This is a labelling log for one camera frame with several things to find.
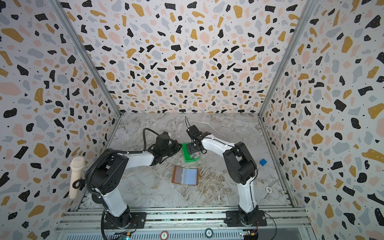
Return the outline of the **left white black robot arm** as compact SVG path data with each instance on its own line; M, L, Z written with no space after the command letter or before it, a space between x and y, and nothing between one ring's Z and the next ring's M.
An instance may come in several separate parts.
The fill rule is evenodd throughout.
M118 185L127 169L151 167L163 163L178 153L183 145L173 140L168 132L158 134L145 128L143 133L150 131L156 135L156 141L141 151L121 151L107 149L88 169L85 175L85 186L96 204L104 207L102 223L123 229L133 225L133 217L129 206L123 200Z

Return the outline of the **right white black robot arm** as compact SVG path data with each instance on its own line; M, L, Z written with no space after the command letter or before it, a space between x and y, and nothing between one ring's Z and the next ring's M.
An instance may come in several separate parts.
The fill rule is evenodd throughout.
M224 223L228 227L265 227L265 212L259 209L254 183L258 169L248 148L243 142L225 142L209 132L201 132L195 125L187 128L191 142L187 144L190 155L197 152L214 152L225 161L231 179L237 184L239 205L235 211L227 211Z

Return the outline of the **brown leather card holder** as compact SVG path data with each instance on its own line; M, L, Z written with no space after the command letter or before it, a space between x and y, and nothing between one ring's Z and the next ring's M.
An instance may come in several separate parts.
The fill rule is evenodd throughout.
M197 186L199 184L199 170L174 166L172 183L177 185Z

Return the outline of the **green plastic card tray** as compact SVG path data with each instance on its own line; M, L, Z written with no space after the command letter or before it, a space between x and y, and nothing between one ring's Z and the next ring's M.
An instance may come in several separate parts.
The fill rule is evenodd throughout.
M188 152L187 144L183 144L182 151L186 163L196 162L200 159L199 153L190 154Z

